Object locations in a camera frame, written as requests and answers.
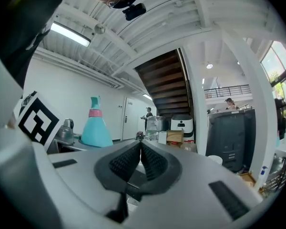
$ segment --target woman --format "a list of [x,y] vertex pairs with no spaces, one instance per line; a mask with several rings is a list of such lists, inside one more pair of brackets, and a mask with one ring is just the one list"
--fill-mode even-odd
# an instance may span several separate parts
[[235,110],[239,109],[239,107],[235,105],[234,101],[231,98],[226,99],[225,102],[227,102],[228,104],[228,107],[226,109],[235,109]]

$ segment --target white door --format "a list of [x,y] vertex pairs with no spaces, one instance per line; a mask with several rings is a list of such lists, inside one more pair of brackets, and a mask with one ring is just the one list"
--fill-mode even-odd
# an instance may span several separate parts
[[138,112],[136,110],[134,100],[126,98],[123,140],[136,138],[138,129]]

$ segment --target ceiling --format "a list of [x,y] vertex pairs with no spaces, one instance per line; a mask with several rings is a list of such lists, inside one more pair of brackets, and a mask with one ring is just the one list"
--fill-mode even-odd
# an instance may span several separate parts
[[[211,31],[216,23],[229,23],[240,31],[243,31],[242,28],[258,28],[268,32],[273,30],[275,24],[274,19],[270,20],[271,10],[266,0],[137,0],[136,3],[140,2],[146,5],[147,13],[133,21],[126,21],[122,10],[109,9],[101,2],[63,0],[54,14],[54,20],[90,38],[92,42],[86,48],[51,31],[40,48],[43,53],[52,52],[88,67],[90,72],[104,75],[108,78],[107,84],[112,87],[118,87],[112,83],[114,80],[142,92],[144,86],[133,68],[148,60],[142,59],[139,63],[138,59],[161,46]],[[98,23],[106,27],[105,34],[95,33],[94,27]],[[269,40],[256,39],[255,35],[258,33],[252,36],[248,32],[242,33],[243,37],[254,38],[248,44],[255,53],[263,54]],[[241,74],[236,58],[222,40],[191,43],[204,78],[213,79],[227,72]],[[208,71],[205,68],[208,62],[216,67]]]

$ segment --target railing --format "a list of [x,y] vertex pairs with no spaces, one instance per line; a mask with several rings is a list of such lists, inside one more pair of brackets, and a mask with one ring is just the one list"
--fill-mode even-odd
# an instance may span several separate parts
[[250,93],[251,93],[251,89],[249,85],[206,89],[204,91],[205,98],[229,97],[233,95],[250,94]]

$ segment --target person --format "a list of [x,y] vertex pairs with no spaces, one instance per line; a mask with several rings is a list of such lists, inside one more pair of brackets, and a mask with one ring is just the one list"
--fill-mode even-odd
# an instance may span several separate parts
[[141,117],[141,119],[145,120],[145,131],[146,131],[146,128],[147,128],[147,119],[148,119],[148,117],[153,116],[153,114],[152,114],[152,108],[151,108],[151,107],[148,107],[148,108],[146,108],[146,109],[147,109],[147,115],[146,115],[146,117],[145,117],[145,116]]
[[234,109],[234,110],[239,109],[239,107],[235,105],[234,101],[231,98],[226,99],[225,102],[228,104],[228,107],[226,109]]
[[[136,0],[98,0],[122,9]],[[23,88],[31,58],[62,0],[0,0],[0,59]]]

